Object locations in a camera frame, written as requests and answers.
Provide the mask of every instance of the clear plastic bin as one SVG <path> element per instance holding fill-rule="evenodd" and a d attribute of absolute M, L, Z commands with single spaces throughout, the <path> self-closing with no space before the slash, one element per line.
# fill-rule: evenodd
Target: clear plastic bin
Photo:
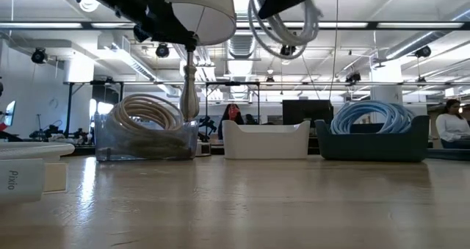
<path fill-rule="evenodd" d="M 185 123 L 176 131 L 160 130 L 159 136 L 142 134 L 129 139 L 120 129 L 106 124 L 107 115 L 95 115 L 95 155 L 98 161 L 144 159 L 193 159 L 198 145 L 198 122 Z"/>

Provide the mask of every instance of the white wall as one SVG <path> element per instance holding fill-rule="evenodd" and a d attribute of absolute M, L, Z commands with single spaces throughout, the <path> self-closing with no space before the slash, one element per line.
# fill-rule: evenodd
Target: white wall
<path fill-rule="evenodd" d="M 0 41 L 0 76 L 2 77 L 0 81 L 4 85 L 4 92 L 0 97 L 0 110 L 4 111 L 9 102 L 16 101 L 13 125 L 7 128 L 7 132 L 27 138 L 33 131 L 39 129 L 37 114 L 40 114 L 42 128 L 61 120 L 60 128 L 65 129 L 68 86 L 63 84 L 63 70 L 57 70 L 56 75 L 54 66 L 35 65 L 29 55 L 11 49 L 5 41 Z M 75 94 L 73 100 L 77 103 L 74 104 L 72 112 L 78 112 L 86 107 L 88 118 L 91 89 L 85 88 Z M 75 120 L 72 118 L 70 130 L 75 131 L 84 123 L 81 118 Z"/>

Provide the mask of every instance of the white hose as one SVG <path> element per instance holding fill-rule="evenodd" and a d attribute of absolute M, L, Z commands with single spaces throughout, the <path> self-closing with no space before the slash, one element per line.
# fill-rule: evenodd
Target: white hose
<path fill-rule="evenodd" d="M 160 102 L 172 107 L 176 114 Z M 132 117 L 152 121 L 163 130 L 148 129 Z M 189 134 L 184 130 L 181 111 L 171 102 L 154 95 L 135 94 L 125 97 L 109 112 L 105 128 L 105 136 L 109 136 L 114 154 L 163 159 L 190 155 L 191 152 L 187 139 Z"/>
<path fill-rule="evenodd" d="M 258 41 L 259 45 L 263 47 L 264 50 L 272 54 L 273 56 L 280 59 L 295 59 L 300 57 L 306 49 L 307 43 L 310 43 L 312 40 L 315 40 L 319 31 L 319 17 L 322 16 L 320 10 L 315 7 L 313 0 L 305 0 L 303 2 L 304 6 L 304 24 L 302 32 L 299 35 L 294 35 L 288 30 L 284 25 L 279 14 L 274 15 L 270 18 L 267 18 L 266 21 L 269 23 L 272 31 L 270 31 L 265 25 L 264 22 L 258 16 L 258 7 L 264 4 L 265 0 L 250 0 L 248 5 L 248 21 L 250 24 L 250 30 L 253 33 L 254 38 Z M 286 45 L 286 46 L 302 46 L 300 50 L 295 54 L 282 55 L 277 51 L 273 51 L 258 35 L 256 28 L 254 26 L 254 20 L 258 21 L 259 26 L 263 32 L 276 43 Z"/>

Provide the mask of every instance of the white lampshade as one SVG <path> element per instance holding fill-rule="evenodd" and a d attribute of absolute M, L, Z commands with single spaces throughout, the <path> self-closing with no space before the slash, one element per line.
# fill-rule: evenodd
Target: white lampshade
<path fill-rule="evenodd" d="M 223 43 L 236 31 L 234 0 L 166 0 L 175 16 L 199 37 L 199 45 Z"/>

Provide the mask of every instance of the desk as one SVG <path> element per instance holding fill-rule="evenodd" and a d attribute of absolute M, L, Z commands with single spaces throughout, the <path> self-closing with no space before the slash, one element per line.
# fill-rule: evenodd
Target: desk
<path fill-rule="evenodd" d="M 108 162 L 0 208 L 11 248 L 470 248 L 468 163 Z"/>

